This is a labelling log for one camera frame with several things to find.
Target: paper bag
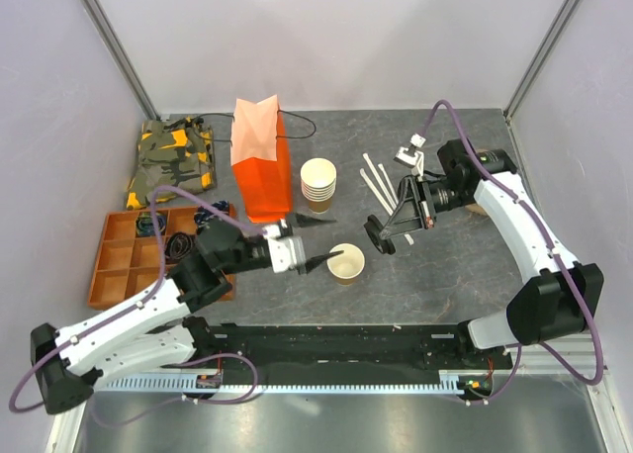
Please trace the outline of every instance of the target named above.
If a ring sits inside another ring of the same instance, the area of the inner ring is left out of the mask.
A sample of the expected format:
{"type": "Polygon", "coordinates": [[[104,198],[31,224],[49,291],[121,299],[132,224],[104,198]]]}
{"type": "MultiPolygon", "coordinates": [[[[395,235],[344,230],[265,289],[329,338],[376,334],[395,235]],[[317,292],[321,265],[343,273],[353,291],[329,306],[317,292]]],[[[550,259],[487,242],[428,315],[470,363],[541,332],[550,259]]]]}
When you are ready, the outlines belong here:
{"type": "Polygon", "coordinates": [[[290,150],[279,101],[237,99],[230,134],[230,165],[246,215],[254,223],[275,223],[293,209],[290,150]]]}

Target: metal track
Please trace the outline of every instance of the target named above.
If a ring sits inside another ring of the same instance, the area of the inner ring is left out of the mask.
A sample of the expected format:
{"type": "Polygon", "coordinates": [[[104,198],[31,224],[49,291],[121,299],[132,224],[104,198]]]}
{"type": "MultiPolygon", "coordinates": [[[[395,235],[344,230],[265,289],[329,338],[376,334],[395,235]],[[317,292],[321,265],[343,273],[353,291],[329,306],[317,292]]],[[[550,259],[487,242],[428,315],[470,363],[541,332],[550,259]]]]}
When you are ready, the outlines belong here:
{"type": "MultiPolygon", "coordinates": [[[[586,376],[592,376],[595,373],[595,353],[589,334],[574,334],[548,341],[548,344],[560,352],[580,373],[586,376]]],[[[514,359],[516,348],[508,350],[514,359]]],[[[569,375],[567,370],[539,345],[523,347],[518,374],[569,375]]]]}
{"type": "MultiPolygon", "coordinates": [[[[100,392],[144,392],[211,394],[215,392],[243,394],[250,386],[222,386],[219,389],[196,387],[197,374],[149,372],[127,376],[109,384],[100,392]]],[[[359,386],[259,386],[255,393],[261,394],[415,394],[415,395],[462,395],[457,388],[457,375],[441,374],[439,384],[412,385],[359,385],[359,386]]]]}

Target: camouflage bag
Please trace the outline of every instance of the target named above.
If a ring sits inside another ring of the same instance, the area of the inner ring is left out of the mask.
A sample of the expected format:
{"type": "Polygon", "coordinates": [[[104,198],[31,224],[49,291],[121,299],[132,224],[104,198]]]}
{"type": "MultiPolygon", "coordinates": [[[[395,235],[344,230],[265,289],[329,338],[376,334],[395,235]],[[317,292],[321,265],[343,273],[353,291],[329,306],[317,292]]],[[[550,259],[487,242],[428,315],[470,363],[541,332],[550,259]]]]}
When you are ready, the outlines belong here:
{"type": "MultiPolygon", "coordinates": [[[[149,195],[168,184],[201,193],[214,184],[212,131],[187,117],[175,123],[147,121],[138,136],[138,163],[128,192],[128,210],[149,206],[149,195]]],[[[158,202],[175,198],[163,193],[158,202]]]]}

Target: small white connector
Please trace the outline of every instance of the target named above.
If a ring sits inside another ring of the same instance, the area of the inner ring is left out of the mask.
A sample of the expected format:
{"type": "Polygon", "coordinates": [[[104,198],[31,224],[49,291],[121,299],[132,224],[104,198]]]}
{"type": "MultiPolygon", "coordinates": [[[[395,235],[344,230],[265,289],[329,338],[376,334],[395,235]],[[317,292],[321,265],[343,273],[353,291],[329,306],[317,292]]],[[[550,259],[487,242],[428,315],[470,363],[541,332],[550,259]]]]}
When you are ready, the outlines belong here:
{"type": "Polygon", "coordinates": [[[281,230],[279,229],[279,226],[276,224],[270,224],[264,227],[264,238],[270,239],[279,237],[281,237],[281,230]]]}
{"type": "Polygon", "coordinates": [[[554,258],[554,255],[561,255],[561,249],[558,247],[552,247],[551,249],[549,249],[547,251],[547,254],[550,256],[550,258],[554,258]]]}
{"type": "Polygon", "coordinates": [[[422,146],[426,143],[426,138],[418,134],[413,134],[410,141],[413,146],[422,148],[422,146]]]}

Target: metal frame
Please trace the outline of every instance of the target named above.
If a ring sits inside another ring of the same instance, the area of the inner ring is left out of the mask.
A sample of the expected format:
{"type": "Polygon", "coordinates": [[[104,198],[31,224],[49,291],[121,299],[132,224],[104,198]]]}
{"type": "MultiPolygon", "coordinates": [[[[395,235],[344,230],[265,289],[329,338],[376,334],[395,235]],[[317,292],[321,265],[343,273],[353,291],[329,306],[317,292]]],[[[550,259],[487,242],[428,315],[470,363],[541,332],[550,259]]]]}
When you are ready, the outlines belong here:
{"type": "Polygon", "coordinates": [[[88,16],[92,19],[95,28],[97,28],[97,31],[101,35],[104,44],[110,51],[112,58],[119,67],[119,70],[125,77],[126,81],[128,81],[130,89],[135,95],[138,104],[145,113],[145,116],[150,120],[159,120],[160,116],[154,105],[151,103],[149,95],[140,82],[130,58],[119,41],[119,38],[110,24],[110,21],[106,16],[106,12],[103,10],[99,0],[81,0],[81,2],[88,13],[88,16]]]}
{"type": "Polygon", "coordinates": [[[505,110],[503,111],[503,115],[505,116],[507,122],[511,122],[512,118],[516,114],[516,111],[523,102],[525,95],[529,92],[532,84],[536,80],[536,77],[547,61],[547,58],[550,56],[552,49],[554,49],[554,46],[561,38],[563,31],[569,24],[580,2],[581,0],[565,0],[561,5],[554,21],[550,25],[550,29],[547,30],[545,38],[543,38],[536,54],[532,57],[532,61],[528,65],[527,70],[523,74],[514,94],[512,94],[507,107],[505,107],[505,110]]]}
{"type": "MultiPolygon", "coordinates": [[[[153,106],[149,95],[145,91],[136,71],[126,54],[123,45],[119,41],[112,25],[110,24],[105,11],[101,7],[99,0],[81,0],[82,4],[91,17],[95,27],[99,31],[106,47],[110,51],[113,59],[117,63],[121,73],[128,81],[135,97],[149,119],[159,120],[160,115],[153,106]]],[[[543,38],[534,57],[523,74],[516,90],[512,94],[507,106],[503,111],[512,144],[519,162],[519,169],[525,175],[525,184],[528,193],[535,204],[538,201],[529,187],[529,178],[525,172],[524,162],[521,160],[521,152],[514,129],[512,118],[523,102],[525,96],[532,87],[538,74],[542,70],[547,58],[552,53],[556,43],[560,40],[564,30],[567,28],[573,14],[582,0],[565,0],[554,18],[549,30],[543,38]]],[[[590,339],[585,334],[569,336],[564,339],[553,341],[554,347],[564,353],[573,352],[575,354],[575,364],[580,372],[591,374],[594,369],[594,357],[590,339]]],[[[569,375],[550,355],[539,346],[524,348],[521,366],[517,375],[569,375]]],[[[604,439],[605,447],[609,453],[633,453],[631,439],[626,429],[626,421],[621,416],[622,409],[618,405],[618,395],[613,386],[608,370],[605,372],[603,382],[595,387],[588,387],[597,422],[604,439]]],[[[69,412],[57,415],[54,419],[46,452],[72,451],[77,436],[81,419],[85,410],[85,404],[69,412]]]]}

